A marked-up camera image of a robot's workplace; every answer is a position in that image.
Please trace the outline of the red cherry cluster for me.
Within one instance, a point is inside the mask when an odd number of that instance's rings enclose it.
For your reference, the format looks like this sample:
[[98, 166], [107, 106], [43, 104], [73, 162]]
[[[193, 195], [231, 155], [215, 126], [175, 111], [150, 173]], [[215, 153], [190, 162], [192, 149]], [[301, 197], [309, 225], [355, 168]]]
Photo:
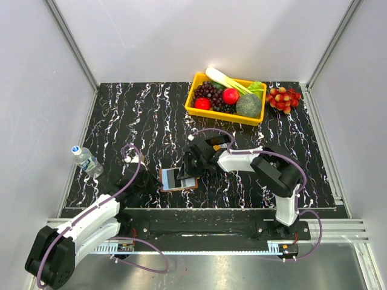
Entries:
[[296, 92], [293, 88], [285, 87], [271, 88], [266, 96], [265, 102], [273, 109], [290, 114], [295, 110], [302, 99], [302, 94]]

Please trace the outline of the red apple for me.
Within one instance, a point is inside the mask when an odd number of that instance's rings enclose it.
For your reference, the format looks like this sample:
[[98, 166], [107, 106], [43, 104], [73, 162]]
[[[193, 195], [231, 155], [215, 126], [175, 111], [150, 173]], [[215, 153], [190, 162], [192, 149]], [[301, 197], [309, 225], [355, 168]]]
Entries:
[[235, 88], [226, 88], [223, 91], [223, 102], [227, 105], [235, 105], [240, 97], [240, 94]]
[[194, 108], [202, 110], [210, 110], [211, 103], [208, 98], [200, 97], [195, 100]]

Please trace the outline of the green netted melon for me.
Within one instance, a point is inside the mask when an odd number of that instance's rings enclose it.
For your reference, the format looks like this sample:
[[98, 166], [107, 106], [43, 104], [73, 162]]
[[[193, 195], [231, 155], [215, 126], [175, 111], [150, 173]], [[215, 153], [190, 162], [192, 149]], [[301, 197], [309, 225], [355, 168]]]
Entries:
[[238, 115], [258, 118], [261, 114], [262, 101], [254, 94], [245, 94], [240, 96], [235, 107]]

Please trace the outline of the black card box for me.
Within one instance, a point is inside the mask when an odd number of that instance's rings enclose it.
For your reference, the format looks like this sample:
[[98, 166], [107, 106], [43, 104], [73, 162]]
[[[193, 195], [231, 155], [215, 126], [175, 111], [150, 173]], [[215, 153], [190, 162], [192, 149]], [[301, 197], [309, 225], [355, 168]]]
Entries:
[[212, 138], [208, 138], [206, 140], [206, 143], [210, 146], [219, 145], [220, 149], [227, 149], [228, 146], [231, 144], [232, 139], [228, 135], [219, 135]]

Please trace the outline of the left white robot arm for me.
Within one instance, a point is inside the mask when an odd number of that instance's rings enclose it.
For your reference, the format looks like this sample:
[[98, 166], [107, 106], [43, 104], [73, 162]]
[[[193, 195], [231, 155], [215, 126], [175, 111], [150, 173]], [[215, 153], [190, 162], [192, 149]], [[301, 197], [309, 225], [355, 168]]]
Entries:
[[97, 185], [100, 195], [84, 211], [56, 228], [46, 225], [37, 232], [25, 270], [35, 276], [38, 288], [63, 287], [77, 264], [102, 242], [129, 236], [131, 217], [125, 208], [162, 186], [138, 159], [122, 175], [101, 174]]

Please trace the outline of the brown leather card holder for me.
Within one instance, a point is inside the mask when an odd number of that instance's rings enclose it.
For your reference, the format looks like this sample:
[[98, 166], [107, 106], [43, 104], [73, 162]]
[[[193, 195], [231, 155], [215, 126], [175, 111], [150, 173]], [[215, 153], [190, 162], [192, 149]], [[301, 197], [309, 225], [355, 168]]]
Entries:
[[159, 170], [159, 179], [160, 182], [162, 183], [162, 188], [160, 189], [161, 192], [174, 192], [174, 191], [179, 191], [179, 190], [185, 190], [185, 189], [196, 189], [196, 188], [182, 188], [182, 185], [177, 188], [167, 188], [167, 180], [166, 180], [166, 171], [168, 169], [160, 169]]

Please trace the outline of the dark purple grape bunch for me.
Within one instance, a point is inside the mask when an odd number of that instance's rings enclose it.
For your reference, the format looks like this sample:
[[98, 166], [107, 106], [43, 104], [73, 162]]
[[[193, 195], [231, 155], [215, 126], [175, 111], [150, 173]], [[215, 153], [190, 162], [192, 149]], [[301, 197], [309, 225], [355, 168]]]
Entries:
[[234, 114], [236, 112], [235, 105], [227, 105], [223, 102], [224, 90], [225, 89], [216, 89], [211, 85], [210, 81], [205, 81], [193, 90], [190, 106], [194, 108], [195, 100], [200, 97], [205, 97], [208, 98], [211, 103], [210, 111]]

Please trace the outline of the white green leek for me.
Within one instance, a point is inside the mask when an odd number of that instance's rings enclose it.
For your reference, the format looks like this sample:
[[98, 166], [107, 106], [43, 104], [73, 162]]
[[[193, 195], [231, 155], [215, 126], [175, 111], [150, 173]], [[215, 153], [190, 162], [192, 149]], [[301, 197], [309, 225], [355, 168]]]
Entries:
[[212, 81], [217, 82], [225, 86], [226, 88], [236, 89], [241, 95], [252, 93], [246, 87], [242, 86], [235, 80], [231, 79], [230, 77], [226, 76], [222, 72], [218, 71], [216, 68], [212, 68], [212, 67], [206, 68], [205, 75]]

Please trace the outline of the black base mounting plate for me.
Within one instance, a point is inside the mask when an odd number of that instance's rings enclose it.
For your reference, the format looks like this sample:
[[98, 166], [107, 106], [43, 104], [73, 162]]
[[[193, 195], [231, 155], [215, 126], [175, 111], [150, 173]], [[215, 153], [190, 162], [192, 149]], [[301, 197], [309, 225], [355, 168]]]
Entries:
[[137, 237], [230, 236], [260, 240], [310, 241], [306, 221], [299, 218], [286, 227], [275, 220], [272, 209], [145, 209], [126, 208], [119, 217], [136, 230]]

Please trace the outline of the red apple front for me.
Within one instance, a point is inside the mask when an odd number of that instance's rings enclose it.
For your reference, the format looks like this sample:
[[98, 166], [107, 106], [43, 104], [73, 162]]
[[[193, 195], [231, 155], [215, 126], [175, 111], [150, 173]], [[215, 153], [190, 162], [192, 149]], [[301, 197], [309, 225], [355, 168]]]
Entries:
[[195, 100], [194, 108], [202, 110], [210, 110], [211, 103], [208, 98], [200, 97]]

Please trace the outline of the yellow plastic basket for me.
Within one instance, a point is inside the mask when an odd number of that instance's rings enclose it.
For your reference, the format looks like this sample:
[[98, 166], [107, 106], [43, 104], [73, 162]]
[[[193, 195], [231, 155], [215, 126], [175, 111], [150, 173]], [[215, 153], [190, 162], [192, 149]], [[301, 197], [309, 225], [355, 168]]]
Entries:
[[210, 79], [208, 78], [208, 76], [205, 75], [205, 73], [198, 72], [194, 75], [194, 78], [185, 102], [185, 106], [184, 106], [188, 114], [198, 116], [198, 117], [206, 117], [206, 118], [217, 119], [222, 121], [241, 123], [241, 124], [246, 124], [250, 126], [257, 126], [259, 123], [262, 123], [264, 119], [264, 114], [265, 114], [265, 98], [266, 98], [266, 90], [267, 90], [267, 85], [265, 83], [261, 83], [261, 88], [264, 91], [262, 93], [262, 96], [260, 96], [260, 100], [262, 103], [260, 114], [258, 118], [249, 118], [249, 117], [240, 116], [238, 114], [227, 114], [223, 112], [214, 112], [212, 110], [203, 110], [203, 109], [197, 109], [195, 107], [192, 107], [190, 103], [193, 100], [194, 89], [196, 89], [198, 85], [202, 84], [204, 81], [208, 81], [208, 80]]

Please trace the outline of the clear plastic water bottle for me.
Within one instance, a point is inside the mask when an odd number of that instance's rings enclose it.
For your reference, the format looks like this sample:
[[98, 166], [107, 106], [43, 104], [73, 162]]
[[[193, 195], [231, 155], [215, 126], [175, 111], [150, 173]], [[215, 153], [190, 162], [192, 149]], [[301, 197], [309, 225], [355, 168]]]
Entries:
[[91, 178], [97, 179], [103, 173], [102, 165], [86, 147], [73, 146], [71, 153], [74, 164]]

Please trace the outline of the green cucumber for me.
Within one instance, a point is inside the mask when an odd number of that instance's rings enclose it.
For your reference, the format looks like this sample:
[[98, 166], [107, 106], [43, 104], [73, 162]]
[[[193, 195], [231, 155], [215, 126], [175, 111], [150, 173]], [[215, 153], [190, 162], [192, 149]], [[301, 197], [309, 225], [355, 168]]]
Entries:
[[225, 89], [226, 87], [217, 82], [211, 82], [211, 85], [216, 89]]

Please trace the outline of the red apple back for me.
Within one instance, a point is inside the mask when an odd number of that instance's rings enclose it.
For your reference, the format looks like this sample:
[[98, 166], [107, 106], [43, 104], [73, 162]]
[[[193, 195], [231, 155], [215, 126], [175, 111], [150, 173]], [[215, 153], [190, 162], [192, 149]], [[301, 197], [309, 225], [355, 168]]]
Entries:
[[235, 88], [226, 88], [223, 91], [223, 102], [227, 105], [235, 105], [240, 97], [240, 94]]

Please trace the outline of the aluminium frame rail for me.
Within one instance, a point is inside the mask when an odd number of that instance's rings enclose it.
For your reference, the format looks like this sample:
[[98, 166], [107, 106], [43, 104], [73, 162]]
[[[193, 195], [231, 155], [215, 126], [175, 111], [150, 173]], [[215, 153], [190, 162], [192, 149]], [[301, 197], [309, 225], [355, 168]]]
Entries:
[[363, 223], [359, 220], [305, 219], [299, 222], [293, 237], [269, 237], [259, 223], [243, 230], [209, 233], [204, 231], [167, 231], [163, 225], [140, 221], [135, 229], [137, 241], [129, 237], [103, 236], [113, 231], [113, 222], [100, 226], [76, 251], [87, 254], [157, 254], [202, 256], [281, 256], [283, 246], [317, 245], [317, 243], [367, 243]]

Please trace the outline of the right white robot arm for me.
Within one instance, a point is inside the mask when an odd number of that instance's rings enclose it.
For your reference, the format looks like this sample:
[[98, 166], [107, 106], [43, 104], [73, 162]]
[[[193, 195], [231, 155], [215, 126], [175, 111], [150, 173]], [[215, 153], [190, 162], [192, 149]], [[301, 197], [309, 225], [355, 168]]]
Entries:
[[251, 172], [275, 196], [275, 232], [289, 239], [297, 231], [298, 195], [306, 185], [306, 174], [298, 161], [278, 146], [235, 150], [226, 135], [199, 141], [192, 138], [183, 155], [177, 179], [199, 178], [207, 172]]

